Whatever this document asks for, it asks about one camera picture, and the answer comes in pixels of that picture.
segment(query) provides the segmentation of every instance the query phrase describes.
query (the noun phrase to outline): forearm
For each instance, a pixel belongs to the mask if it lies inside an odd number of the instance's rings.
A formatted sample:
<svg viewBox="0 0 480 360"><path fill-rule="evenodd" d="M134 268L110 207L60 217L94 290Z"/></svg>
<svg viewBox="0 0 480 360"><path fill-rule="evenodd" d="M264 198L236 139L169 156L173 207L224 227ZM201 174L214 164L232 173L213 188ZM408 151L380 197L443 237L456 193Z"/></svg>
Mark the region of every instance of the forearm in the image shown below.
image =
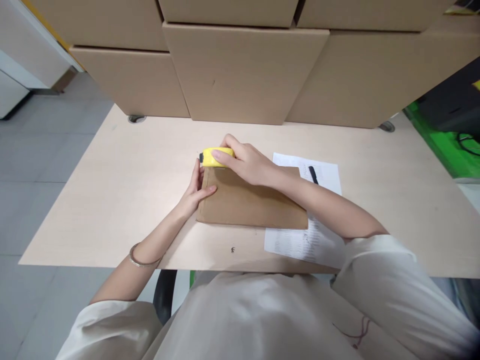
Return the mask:
<svg viewBox="0 0 480 360"><path fill-rule="evenodd" d="M160 259L187 219L177 208L173 209L133 251L140 263ZM104 300L135 301L155 270L155 266L138 267L127 256L97 291L90 304Z"/></svg>
<svg viewBox="0 0 480 360"><path fill-rule="evenodd" d="M346 241L388 234L382 224L360 206L301 177L280 170L272 176L270 186L312 213Z"/></svg>

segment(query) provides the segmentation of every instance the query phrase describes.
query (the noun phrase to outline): right hand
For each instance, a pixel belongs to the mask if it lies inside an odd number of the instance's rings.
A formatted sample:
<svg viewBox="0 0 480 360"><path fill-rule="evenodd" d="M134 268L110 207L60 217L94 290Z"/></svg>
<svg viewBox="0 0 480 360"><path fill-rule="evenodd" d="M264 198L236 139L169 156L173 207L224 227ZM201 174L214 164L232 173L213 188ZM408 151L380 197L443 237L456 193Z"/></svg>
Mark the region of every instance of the right hand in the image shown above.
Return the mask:
<svg viewBox="0 0 480 360"><path fill-rule="evenodd" d="M235 157L220 150L213 150L211 154L215 160L252 185L271 186L275 177L282 172L279 166L255 147L249 143L240 143L233 135L227 134L220 147L232 149Z"/></svg>

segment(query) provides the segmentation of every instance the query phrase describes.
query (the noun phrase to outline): stacked cardboard boxes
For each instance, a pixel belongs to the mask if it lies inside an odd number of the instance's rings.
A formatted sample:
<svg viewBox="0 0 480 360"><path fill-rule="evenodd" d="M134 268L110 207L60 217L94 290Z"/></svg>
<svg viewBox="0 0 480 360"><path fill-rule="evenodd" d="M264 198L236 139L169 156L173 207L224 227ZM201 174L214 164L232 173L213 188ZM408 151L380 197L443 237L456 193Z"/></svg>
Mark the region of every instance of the stacked cardboard boxes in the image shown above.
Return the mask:
<svg viewBox="0 0 480 360"><path fill-rule="evenodd" d="M453 0L32 2L132 115L374 128L480 56Z"/></svg>
<svg viewBox="0 0 480 360"><path fill-rule="evenodd" d="M157 0L32 0L129 115L189 117Z"/></svg>

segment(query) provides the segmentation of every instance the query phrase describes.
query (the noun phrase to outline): green object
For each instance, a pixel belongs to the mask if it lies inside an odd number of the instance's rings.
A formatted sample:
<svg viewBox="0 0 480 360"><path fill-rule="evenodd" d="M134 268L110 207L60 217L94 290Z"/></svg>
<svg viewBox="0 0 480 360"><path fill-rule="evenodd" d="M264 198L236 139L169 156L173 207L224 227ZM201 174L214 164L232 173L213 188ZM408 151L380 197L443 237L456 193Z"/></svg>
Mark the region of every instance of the green object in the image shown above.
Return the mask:
<svg viewBox="0 0 480 360"><path fill-rule="evenodd" d="M192 288L192 285L195 282L195 270L190 270L190 287L189 289Z"/></svg>
<svg viewBox="0 0 480 360"><path fill-rule="evenodd" d="M457 142L456 132L441 132L433 129L419 112L416 102L412 102L403 109L403 112L452 178L480 178L480 156L463 150ZM468 144L466 142L463 144L468 145L469 148L478 148L480 153L480 146L476 141L469 140Z"/></svg>

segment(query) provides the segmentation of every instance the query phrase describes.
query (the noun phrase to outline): desk hole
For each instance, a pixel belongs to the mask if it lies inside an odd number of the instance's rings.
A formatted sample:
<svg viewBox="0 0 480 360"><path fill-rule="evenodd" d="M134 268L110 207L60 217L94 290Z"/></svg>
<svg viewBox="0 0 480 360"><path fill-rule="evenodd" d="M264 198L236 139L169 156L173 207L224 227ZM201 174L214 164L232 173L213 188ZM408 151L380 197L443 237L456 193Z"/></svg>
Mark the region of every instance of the desk hole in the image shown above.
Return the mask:
<svg viewBox="0 0 480 360"><path fill-rule="evenodd" d="M130 124L140 124L140 123L143 123L146 118L147 118L146 116L142 116L142 115L130 115L128 117L128 122Z"/></svg>
<svg viewBox="0 0 480 360"><path fill-rule="evenodd" d="M379 128L387 133L393 133L395 131L395 125L393 125L390 121L385 121L379 126Z"/></svg>

